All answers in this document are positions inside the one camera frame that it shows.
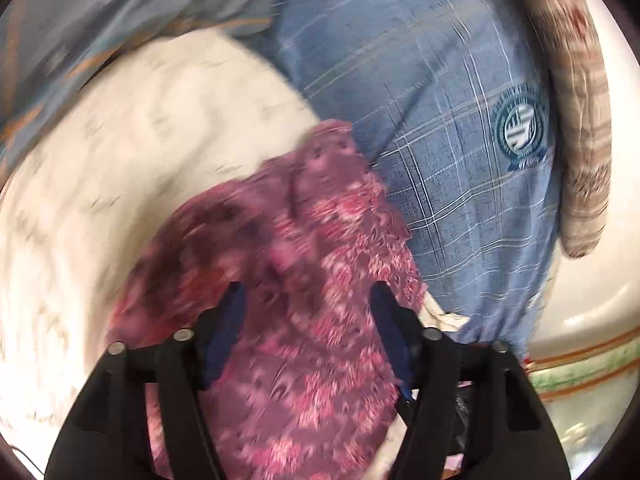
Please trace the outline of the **grey star patterned pillow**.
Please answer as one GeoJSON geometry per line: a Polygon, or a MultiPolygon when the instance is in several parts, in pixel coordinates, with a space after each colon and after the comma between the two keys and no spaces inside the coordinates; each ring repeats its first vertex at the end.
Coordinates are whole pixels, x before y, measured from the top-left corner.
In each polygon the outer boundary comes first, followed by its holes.
{"type": "Polygon", "coordinates": [[[12,0],[1,15],[1,177],[108,61],[158,36],[268,27],[273,0],[12,0]]]}

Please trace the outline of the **purple pink floral garment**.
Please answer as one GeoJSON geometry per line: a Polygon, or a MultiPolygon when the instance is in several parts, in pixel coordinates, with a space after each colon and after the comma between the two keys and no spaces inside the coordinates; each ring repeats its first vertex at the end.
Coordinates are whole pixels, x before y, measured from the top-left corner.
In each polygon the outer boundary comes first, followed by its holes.
{"type": "Polygon", "coordinates": [[[419,310],[409,233],[349,124],[316,125],[256,174],[195,196],[160,228],[107,337],[158,344],[244,284],[246,318],[201,395],[231,479],[358,479],[395,418],[398,380],[369,308],[383,281],[419,310]]]}

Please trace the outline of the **blue plaid pillow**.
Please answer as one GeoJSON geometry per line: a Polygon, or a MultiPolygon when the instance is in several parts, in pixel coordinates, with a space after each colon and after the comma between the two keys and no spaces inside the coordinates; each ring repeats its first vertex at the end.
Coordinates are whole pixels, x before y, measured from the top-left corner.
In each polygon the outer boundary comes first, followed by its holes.
{"type": "Polygon", "coordinates": [[[277,0],[273,61],[352,135],[465,342],[525,354],[561,182],[548,70],[522,0],[277,0]]]}

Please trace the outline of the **cream patterned quilt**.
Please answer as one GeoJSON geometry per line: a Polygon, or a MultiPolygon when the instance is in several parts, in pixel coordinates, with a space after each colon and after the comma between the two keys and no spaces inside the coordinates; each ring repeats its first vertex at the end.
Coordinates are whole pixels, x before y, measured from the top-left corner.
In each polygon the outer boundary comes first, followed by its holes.
{"type": "MultiPolygon", "coordinates": [[[[319,119],[262,58],[221,32],[156,40],[100,73],[1,193],[1,432],[46,463],[110,344],[114,305],[142,252],[193,197],[295,151],[319,119]]],[[[423,326],[460,316],[426,290],[423,326]]],[[[157,386],[145,387],[155,479],[175,479],[157,386]]],[[[358,479],[385,479],[396,410],[358,479]]]]}

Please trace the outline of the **beige striped floral bolster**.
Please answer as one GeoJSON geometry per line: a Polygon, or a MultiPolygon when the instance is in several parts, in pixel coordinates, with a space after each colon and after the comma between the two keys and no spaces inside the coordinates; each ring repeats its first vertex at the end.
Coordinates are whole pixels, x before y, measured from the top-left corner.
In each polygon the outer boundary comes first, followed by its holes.
{"type": "Polygon", "coordinates": [[[560,237],[579,259],[598,246],[608,218],[612,114],[602,48],[586,0],[524,0],[546,52],[563,156],[560,237]]]}

